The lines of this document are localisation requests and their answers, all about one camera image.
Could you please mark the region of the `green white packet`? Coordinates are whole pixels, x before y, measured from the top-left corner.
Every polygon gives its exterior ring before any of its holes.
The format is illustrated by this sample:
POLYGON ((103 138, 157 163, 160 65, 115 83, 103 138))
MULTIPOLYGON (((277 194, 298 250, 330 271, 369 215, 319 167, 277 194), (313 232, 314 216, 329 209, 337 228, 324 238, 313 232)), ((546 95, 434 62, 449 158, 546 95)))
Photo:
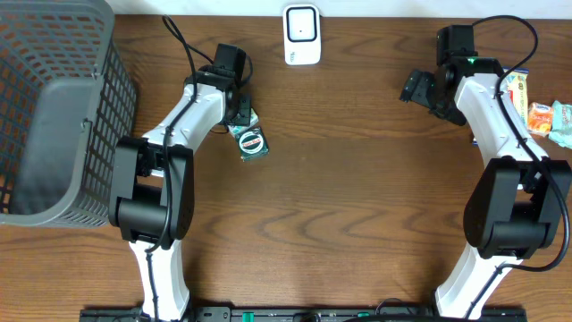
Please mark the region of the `green white packet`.
POLYGON ((247 131, 248 129, 254 127, 258 123, 258 121, 259 118, 256 111, 253 108, 251 108, 249 125, 229 125, 228 126, 229 133, 232 134, 233 136, 237 136, 243 133, 244 131, 247 131))

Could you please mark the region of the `dark green round-label packet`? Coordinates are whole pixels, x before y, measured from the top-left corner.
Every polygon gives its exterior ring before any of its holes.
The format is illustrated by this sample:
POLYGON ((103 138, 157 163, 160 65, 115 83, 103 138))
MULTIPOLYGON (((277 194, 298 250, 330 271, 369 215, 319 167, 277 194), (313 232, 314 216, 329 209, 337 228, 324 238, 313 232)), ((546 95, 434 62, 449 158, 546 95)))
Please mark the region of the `dark green round-label packet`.
POLYGON ((238 134, 235 140, 243 162, 269 154, 269 146, 260 127, 251 128, 238 134))

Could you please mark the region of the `large yellow snack bag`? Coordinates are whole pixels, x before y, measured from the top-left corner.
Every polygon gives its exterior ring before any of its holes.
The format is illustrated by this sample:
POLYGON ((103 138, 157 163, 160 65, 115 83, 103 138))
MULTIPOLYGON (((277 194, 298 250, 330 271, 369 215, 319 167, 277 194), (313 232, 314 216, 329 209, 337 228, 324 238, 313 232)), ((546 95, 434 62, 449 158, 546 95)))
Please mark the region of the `large yellow snack bag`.
POLYGON ((510 98, 525 127, 528 124, 527 68, 517 68, 506 78, 510 98))

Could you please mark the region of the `orange small packet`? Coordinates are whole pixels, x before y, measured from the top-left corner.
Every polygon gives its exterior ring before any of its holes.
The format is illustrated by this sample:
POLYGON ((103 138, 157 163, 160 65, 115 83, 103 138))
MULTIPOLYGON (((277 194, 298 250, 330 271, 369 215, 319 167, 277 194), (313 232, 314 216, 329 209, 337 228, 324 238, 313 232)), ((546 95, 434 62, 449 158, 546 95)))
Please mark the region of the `orange small packet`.
POLYGON ((554 110, 551 106, 533 102, 528 108, 527 129, 530 133, 546 137, 552 127, 554 110))

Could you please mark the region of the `light blue small packet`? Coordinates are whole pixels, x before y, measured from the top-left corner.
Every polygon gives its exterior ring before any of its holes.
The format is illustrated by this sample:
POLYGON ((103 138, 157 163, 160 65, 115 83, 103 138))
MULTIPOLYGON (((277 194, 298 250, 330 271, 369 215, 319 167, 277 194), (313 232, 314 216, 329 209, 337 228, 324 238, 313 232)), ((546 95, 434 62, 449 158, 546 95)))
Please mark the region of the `light blue small packet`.
POLYGON ((551 106, 553 108, 552 127, 549 139, 564 148, 572 148, 572 118, 571 105, 562 104, 555 100, 551 106))

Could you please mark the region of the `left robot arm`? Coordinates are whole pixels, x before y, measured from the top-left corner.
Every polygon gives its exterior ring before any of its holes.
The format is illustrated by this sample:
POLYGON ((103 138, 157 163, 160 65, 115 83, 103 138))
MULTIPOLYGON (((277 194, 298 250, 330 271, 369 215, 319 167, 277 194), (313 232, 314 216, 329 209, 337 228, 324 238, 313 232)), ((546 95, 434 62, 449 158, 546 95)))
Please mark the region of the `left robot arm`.
POLYGON ((219 45, 212 63, 191 71, 181 99, 154 129, 117 142, 109 222, 138 261, 142 321, 185 318, 190 293, 181 241, 194 214, 194 155, 216 125, 249 123, 250 98, 240 90, 251 64, 241 48, 219 45))

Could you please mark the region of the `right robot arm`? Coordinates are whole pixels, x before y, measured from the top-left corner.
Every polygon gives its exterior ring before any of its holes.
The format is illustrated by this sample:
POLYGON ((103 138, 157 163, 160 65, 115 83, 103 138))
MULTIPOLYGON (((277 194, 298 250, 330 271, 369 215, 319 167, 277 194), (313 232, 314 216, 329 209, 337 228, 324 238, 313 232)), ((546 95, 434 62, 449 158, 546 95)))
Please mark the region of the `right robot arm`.
POLYGON ((473 25, 437 32, 436 64, 436 72, 412 71, 400 99, 468 125, 479 147, 484 171, 464 210, 467 243, 433 294, 439 318, 477 321, 507 273, 546 272, 566 256, 571 167, 528 133, 507 92, 509 71, 478 54, 473 25))

